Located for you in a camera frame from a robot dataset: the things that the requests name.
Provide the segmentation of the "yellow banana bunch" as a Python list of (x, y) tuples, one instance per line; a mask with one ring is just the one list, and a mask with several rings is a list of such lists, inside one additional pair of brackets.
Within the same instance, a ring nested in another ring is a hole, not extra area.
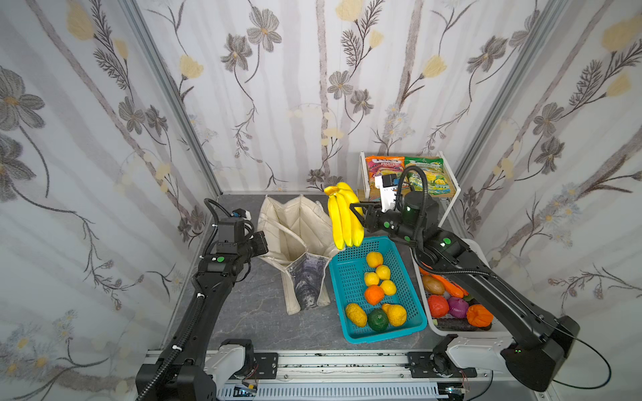
[(346, 247), (359, 247), (364, 240), (364, 230), (354, 230), (351, 227), (350, 203), (359, 202), (352, 188), (339, 182), (335, 186), (327, 186), (324, 193), (329, 197), (328, 210), (332, 222), (334, 245), (340, 250)]

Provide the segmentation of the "cream canvas tote bag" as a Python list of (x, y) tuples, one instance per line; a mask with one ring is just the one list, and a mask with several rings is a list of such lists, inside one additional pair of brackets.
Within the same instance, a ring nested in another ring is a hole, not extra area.
[(328, 306), (324, 282), (339, 250), (321, 203), (304, 195), (284, 203), (268, 196), (259, 212), (258, 228), (269, 249), (260, 259), (281, 272), (287, 314)]

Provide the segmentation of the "orange fruit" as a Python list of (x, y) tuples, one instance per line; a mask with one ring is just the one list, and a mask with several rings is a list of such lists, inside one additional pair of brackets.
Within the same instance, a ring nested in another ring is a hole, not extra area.
[(376, 306), (384, 300), (385, 294), (379, 285), (370, 286), (367, 287), (366, 291), (364, 292), (364, 298), (366, 302), (368, 302), (368, 304)]

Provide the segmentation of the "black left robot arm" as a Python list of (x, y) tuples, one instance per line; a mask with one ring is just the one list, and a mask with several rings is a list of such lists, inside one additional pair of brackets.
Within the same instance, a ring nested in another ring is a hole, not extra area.
[(135, 378), (140, 400), (215, 400), (230, 377), (254, 369), (249, 340), (229, 340), (211, 359), (207, 350), (224, 303), (247, 277), (252, 259), (268, 253), (268, 243), (244, 210), (229, 212), (209, 198), (204, 203), (214, 232), (192, 276), (194, 296), (157, 361), (140, 367)]

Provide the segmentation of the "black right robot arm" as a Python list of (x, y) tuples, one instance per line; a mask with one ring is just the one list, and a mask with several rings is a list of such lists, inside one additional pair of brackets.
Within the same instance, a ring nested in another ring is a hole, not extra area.
[(579, 341), (580, 325), (569, 316), (554, 316), (516, 292), (466, 242), (439, 227), (438, 206), (427, 190), (407, 194), (398, 190), (388, 210), (377, 202), (360, 202), (355, 196), (347, 205), (351, 222), (368, 232), (386, 232), (389, 239), (408, 246), (417, 265), (425, 265), (439, 276), (453, 277), (502, 323), (514, 343), (500, 355), (518, 382), (537, 392), (555, 382)]

